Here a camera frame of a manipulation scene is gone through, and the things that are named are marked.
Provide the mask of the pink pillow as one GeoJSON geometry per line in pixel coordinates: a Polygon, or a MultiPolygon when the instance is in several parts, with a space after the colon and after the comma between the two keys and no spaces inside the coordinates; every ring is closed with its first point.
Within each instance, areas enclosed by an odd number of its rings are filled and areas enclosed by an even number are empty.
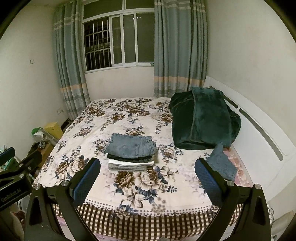
{"type": "Polygon", "coordinates": [[[242,187],[252,187],[253,182],[250,178],[250,175],[248,174],[248,171],[243,164],[243,161],[241,160],[240,156],[236,152],[233,146],[229,148],[223,149],[224,154],[227,155],[229,161],[236,167],[237,173],[235,176],[235,184],[237,186],[242,187]]]}

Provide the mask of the light blue denim shorts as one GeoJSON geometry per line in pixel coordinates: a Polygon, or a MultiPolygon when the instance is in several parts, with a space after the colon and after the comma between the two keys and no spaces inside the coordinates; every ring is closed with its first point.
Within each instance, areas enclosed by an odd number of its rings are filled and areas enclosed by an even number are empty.
{"type": "Polygon", "coordinates": [[[129,136],[113,133],[105,153],[126,159],[153,156],[156,142],[150,136],[129,136]]]}

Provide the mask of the white bed headboard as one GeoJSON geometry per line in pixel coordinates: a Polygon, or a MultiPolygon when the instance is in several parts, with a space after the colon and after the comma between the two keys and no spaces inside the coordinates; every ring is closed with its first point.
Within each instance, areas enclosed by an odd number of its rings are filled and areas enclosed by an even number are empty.
{"type": "Polygon", "coordinates": [[[295,178],[295,146],[285,132],[258,106],[227,85],[206,77],[205,86],[224,93],[227,105],[241,118],[234,149],[253,183],[271,201],[295,178]]]}

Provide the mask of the dark folded jeans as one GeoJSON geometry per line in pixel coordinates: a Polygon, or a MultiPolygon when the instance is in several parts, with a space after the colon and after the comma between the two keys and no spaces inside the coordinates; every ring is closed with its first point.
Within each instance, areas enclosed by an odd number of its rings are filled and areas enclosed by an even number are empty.
{"type": "Polygon", "coordinates": [[[130,163],[148,163],[152,161],[153,156],[138,157],[138,158],[123,158],[111,154],[107,154],[108,159],[121,161],[121,162],[130,162],[130,163]]]}

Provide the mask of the green white plastic bag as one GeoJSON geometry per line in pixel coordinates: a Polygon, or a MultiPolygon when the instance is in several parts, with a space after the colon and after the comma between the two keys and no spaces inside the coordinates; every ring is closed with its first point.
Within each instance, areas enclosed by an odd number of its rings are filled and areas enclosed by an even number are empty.
{"type": "Polygon", "coordinates": [[[41,127],[32,129],[31,135],[32,135],[35,142],[45,141],[47,138],[46,134],[44,133],[44,131],[41,127]]]}

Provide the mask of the brown cardboard box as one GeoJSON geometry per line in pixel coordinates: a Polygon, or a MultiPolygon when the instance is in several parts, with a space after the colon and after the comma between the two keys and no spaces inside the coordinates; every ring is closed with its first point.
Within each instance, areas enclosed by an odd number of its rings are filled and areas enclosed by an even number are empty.
{"type": "Polygon", "coordinates": [[[50,143],[46,144],[45,148],[43,148],[43,149],[38,148],[38,150],[41,152],[41,155],[42,155],[42,161],[38,165],[39,168],[42,168],[42,166],[44,165],[44,163],[48,159],[49,155],[51,154],[53,148],[54,148],[54,146],[50,143]]]}

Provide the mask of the teal curtain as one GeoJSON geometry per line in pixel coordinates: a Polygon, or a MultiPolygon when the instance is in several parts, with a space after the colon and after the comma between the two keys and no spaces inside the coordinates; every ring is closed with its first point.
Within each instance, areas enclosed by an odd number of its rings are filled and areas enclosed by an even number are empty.
{"type": "Polygon", "coordinates": [[[58,84],[70,120],[90,103],[82,53],[82,1],[56,7],[53,15],[53,49],[58,84]]]}
{"type": "Polygon", "coordinates": [[[155,1],[154,96],[172,97],[202,86],[207,59],[204,1],[155,1]]]}

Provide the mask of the left teal curtain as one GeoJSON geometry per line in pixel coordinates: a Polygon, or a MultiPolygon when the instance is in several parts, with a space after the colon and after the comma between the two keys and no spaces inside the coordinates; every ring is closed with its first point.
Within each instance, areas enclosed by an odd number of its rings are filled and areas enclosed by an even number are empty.
{"type": "Polygon", "coordinates": [[[58,84],[70,120],[90,103],[82,53],[82,1],[56,7],[53,15],[53,49],[58,84]]]}

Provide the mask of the window with metal bars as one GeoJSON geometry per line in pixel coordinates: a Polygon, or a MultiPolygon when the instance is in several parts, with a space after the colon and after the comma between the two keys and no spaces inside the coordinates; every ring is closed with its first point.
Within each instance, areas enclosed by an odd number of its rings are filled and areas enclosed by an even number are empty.
{"type": "Polygon", "coordinates": [[[83,2],[88,71],[154,64],[154,1],[83,2]]]}

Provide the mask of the dark green plush blanket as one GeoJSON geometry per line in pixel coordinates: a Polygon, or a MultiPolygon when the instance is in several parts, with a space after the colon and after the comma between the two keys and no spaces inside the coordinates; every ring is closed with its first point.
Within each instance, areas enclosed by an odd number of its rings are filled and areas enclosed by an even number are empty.
{"type": "Polygon", "coordinates": [[[229,148],[241,128],[241,118],[225,102],[220,90],[192,87],[170,100],[174,145],[185,150],[229,148]]]}

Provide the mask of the grey folded garment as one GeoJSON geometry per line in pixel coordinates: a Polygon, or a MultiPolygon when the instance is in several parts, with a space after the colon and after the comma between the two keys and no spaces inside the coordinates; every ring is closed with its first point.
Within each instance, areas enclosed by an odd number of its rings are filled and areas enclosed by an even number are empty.
{"type": "Polygon", "coordinates": [[[118,166],[108,164],[108,169],[112,171],[144,171],[150,166],[118,166]]]}

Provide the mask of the floral bed sheet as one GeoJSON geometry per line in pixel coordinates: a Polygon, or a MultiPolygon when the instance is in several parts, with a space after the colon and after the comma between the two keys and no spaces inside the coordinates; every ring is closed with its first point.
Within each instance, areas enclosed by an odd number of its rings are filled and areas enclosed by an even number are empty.
{"type": "Polygon", "coordinates": [[[101,170],[82,218],[104,240],[184,240],[199,236],[217,212],[194,171],[211,149],[177,148],[169,98],[114,98],[91,102],[55,145],[35,184],[70,180],[97,158],[101,170]],[[120,162],[106,153],[114,133],[156,144],[150,158],[120,162]]]}

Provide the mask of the right teal curtain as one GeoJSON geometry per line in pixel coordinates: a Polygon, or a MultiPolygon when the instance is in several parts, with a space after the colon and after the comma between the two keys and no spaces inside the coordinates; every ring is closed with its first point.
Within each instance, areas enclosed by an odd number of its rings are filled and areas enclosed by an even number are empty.
{"type": "Polygon", "coordinates": [[[204,1],[155,1],[154,96],[172,97],[202,86],[207,59],[204,1]]]}

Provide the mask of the yellow cardboard box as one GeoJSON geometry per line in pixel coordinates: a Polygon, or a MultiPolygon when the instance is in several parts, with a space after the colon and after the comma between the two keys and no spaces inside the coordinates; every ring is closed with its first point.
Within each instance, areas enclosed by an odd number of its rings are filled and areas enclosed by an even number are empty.
{"type": "Polygon", "coordinates": [[[63,131],[57,121],[46,124],[44,129],[58,140],[63,136],[63,131]]]}

